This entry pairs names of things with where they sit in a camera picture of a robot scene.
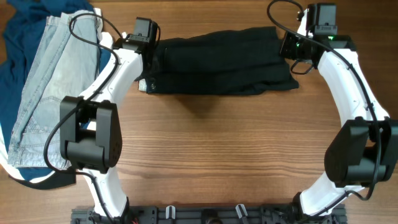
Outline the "black shorts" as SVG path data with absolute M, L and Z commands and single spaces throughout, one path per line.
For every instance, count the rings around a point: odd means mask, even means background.
M 160 41 L 139 78 L 148 94 L 260 95 L 299 87 L 279 55 L 275 27 L 222 30 Z

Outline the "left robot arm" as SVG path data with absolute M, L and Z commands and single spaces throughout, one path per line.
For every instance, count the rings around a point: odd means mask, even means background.
M 118 107 L 132 83 L 152 65 L 160 27 L 138 17 L 131 34 L 110 43 L 111 56 L 95 81 L 78 97 L 60 104 L 60 154 L 68 172 L 85 177 L 95 201 L 88 219 L 94 223 L 130 223 L 129 199 L 116 164 L 123 140 Z

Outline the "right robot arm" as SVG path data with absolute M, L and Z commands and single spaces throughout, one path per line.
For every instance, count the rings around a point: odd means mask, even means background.
M 362 190 L 368 200 L 378 183 L 391 178 L 397 163 L 397 121 L 372 93 L 352 38 L 337 33 L 335 4 L 301 7 L 297 19 L 300 27 L 286 30 L 280 55 L 318 70 L 341 122 L 326 150 L 324 173 L 296 198 L 301 216 L 317 219 Z

